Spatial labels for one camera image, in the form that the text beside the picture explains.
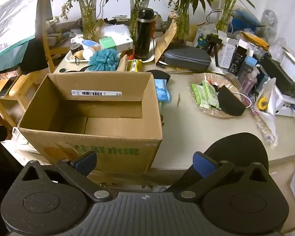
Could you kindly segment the green wipes pack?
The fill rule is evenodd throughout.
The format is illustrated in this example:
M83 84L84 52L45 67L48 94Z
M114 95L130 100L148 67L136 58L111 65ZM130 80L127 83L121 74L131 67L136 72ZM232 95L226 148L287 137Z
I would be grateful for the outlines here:
M203 80L200 84L191 83L190 86L198 107L221 110L216 90L210 82Z

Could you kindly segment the blue wet wipes pack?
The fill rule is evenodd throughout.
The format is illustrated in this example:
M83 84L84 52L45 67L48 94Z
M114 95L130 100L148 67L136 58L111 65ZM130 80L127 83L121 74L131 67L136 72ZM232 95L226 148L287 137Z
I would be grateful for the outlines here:
M156 87L157 98L159 102L170 102L171 96L167 89L167 80L155 79L154 84Z

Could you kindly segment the teal mesh bath sponge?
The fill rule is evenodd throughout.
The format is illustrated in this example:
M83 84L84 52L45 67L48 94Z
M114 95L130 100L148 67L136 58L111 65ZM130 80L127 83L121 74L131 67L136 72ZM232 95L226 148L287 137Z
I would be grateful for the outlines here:
M115 49L103 49L96 52L88 62L86 71L116 71L119 65L118 52Z

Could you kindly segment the yellow wipes pack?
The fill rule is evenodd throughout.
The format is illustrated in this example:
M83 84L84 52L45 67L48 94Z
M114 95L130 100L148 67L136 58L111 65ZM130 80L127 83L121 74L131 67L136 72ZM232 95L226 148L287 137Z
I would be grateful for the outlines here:
M142 61L139 59L129 60L127 63L127 71L139 72L142 66Z

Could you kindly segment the black foam sponge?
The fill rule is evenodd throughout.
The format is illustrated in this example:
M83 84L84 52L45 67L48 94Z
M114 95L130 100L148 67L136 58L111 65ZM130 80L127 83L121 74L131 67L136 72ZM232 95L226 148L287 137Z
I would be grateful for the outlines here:
M225 86L218 89L219 107L230 116L241 116L246 106Z

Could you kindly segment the smartphone on chair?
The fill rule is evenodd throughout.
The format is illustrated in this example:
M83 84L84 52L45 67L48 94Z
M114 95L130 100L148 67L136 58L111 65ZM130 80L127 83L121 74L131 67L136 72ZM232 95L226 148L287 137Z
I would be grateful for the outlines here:
M4 87L0 91L0 98L6 96L9 93L10 89L13 87L13 85L15 84L17 80L18 80L18 77L11 77L7 80Z

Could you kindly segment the white capped pill bottle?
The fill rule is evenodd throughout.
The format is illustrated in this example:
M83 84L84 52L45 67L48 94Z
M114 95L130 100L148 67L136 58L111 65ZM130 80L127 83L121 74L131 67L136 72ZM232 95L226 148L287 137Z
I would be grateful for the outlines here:
M83 50L82 56L85 60L89 60L96 52L100 51L100 46L91 46Z

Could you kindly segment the black round speaker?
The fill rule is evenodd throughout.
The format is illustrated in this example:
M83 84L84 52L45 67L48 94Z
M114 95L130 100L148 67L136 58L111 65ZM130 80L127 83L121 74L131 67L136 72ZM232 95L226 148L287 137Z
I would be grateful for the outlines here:
M83 46L79 43L74 43L70 46L70 51L72 54L74 54L80 50L83 50L83 49L84 49Z

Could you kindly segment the grey zippered hard case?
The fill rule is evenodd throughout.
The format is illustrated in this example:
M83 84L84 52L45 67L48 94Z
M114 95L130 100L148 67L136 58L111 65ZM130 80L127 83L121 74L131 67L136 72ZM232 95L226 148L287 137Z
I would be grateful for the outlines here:
M166 50L163 57L167 65L199 73L207 71L211 63L211 57L205 50L190 46Z

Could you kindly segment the white blue spray bottle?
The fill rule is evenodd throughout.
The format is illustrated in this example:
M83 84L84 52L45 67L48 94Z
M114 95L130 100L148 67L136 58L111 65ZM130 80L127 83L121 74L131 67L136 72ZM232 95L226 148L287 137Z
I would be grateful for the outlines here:
M78 36L78 35L71 38L70 42L71 42L71 44L73 44L73 43L81 44L84 49L87 49L92 46L95 46L95 47L99 46L100 47L99 43L97 43L93 40L86 40L82 36Z

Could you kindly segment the black product box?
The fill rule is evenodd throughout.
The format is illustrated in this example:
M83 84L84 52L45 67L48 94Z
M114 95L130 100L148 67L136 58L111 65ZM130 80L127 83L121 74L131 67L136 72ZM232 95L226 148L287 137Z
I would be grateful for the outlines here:
M238 74L247 55L247 45L248 44L244 40L238 41L230 63L229 73L234 74L235 76Z

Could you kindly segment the green white tissue box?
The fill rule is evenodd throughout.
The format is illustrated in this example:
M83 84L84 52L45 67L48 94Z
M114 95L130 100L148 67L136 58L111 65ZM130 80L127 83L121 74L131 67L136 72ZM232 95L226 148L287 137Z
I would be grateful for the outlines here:
M116 34L112 37L104 37L99 40L101 49L115 49L123 52L133 49L133 40L127 34Z

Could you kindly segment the black thermos bottle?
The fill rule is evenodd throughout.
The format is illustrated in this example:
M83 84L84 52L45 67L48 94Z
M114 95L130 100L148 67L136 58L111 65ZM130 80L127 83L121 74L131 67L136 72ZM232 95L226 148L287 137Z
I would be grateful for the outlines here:
M153 9L147 7L139 9L134 49L136 59L144 61L148 58L154 23Z

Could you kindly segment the silver foil bag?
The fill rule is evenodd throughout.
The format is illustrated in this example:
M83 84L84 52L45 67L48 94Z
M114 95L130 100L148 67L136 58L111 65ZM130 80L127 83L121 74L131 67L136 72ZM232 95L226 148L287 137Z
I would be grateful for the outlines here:
M0 5L0 56L35 38L38 0L9 0Z

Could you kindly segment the tan leather keychain pouch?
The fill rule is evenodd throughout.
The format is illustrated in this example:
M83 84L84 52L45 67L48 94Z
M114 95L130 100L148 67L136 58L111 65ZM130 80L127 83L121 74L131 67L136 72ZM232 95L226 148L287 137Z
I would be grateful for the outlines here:
M76 52L71 56L71 60L74 60L75 64L76 64L76 65L79 65L79 64L80 64L80 61L81 61L81 60L84 60L84 57L83 57L83 50L76 51Z

